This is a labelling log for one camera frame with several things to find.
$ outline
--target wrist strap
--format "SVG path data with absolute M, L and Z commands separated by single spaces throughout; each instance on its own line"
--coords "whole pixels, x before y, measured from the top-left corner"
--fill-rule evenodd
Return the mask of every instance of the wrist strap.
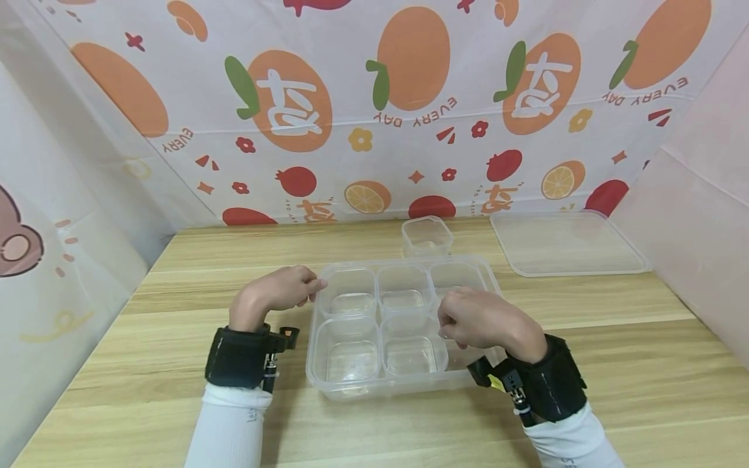
M 296 346 L 298 329 L 284 327 L 280 331 L 271 333 L 267 323 L 254 333 L 219 328 L 210 346 L 205 380 L 215 386 L 257 388 L 265 375 L 266 356 Z
M 520 376 L 533 412 L 546 421 L 558 422 L 583 409 L 588 387 L 567 342 L 552 335 L 546 335 L 546 342 L 549 349 L 541 362 L 529 364 L 509 353 L 507 359 Z

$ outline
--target small plastic container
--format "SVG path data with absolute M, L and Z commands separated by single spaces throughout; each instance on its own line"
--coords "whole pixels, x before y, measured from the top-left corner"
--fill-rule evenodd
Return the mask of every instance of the small plastic container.
M 420 313 L 396 314 L 382 323 L 385 372 L 393 377 L 443 372 L 448 356 L 440 324 Z
M 380 374 L 380 339 L 370 317 L 326 320 L 312 348 L 312 375 L 322 383 L 375 379 Z
M 318 293 L 318 305 L 327 318 L 365 315 L 375 318 L 377 281 L 369 268 L 344 268 L 327 273 L 327 288 Z
M 486 291 L 486 283 L 474 264 L 464 261 L 446 260 L 429 267 L 429 275 L 434 284 L 434 293 L 440 302 L 452 289 L 463 286 Z
M 417 264 L 384 267 L 377 272 L 382 318 L 399 312 L 428 312 L 434 291 L 426 268 Z
M 442 219 L 425 216 L 403 223 L 403 256 L 440 257 L 450 255 L 452 232 Z

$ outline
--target wood grain surface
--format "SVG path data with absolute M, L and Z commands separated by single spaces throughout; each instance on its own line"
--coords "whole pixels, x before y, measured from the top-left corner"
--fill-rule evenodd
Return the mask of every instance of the wood grain surface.
M 399 258 L 400 224 L 179 233 L 14 466 L 181 467 L 210 341 L 237 289 L 289 264 L 319 270 Z M 749 372 L 655 274 L 523 278 L 509 269 L 488 219 L 448 226 L 453 253 L 485 257 L 506 299 L 568 340 L 595 414 L 628 467 L 749 466 Z M 310 311 L 269 316 L 303 334 L 279 359 L 264 467 L 538 466 L 499 392 L 325 399 L 304 371 Z

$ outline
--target white cloth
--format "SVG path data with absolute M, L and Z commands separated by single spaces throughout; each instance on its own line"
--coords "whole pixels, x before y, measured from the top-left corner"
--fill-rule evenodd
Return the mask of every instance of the white cloth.
M 543 468 L 624 468 L 590 403 L 559 422 L 525 428 Z
M 186 468 L 257 468 L 263 415 L 273 396 L 260 389 L 205 387 Z M 557 423 L 526 428 L 543 468 L 623 468 L 590 405 Z

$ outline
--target hand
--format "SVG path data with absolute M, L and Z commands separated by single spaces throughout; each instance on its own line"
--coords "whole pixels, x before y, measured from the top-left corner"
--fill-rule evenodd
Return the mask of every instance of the hand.
M 546 356 L 548 345 L 541 325 L 496 294 L 472 288 L 450 291 L 437 316 L 440 334 L 461 348 L 501 346 L 530 364 Z
M 301 265 L 283 267 L 248 283 L 229 307 L 229 329 L 256 332 L 268 312 L 281 311 L 315 301 L 315 295 L 327 286 L 312 270 Z

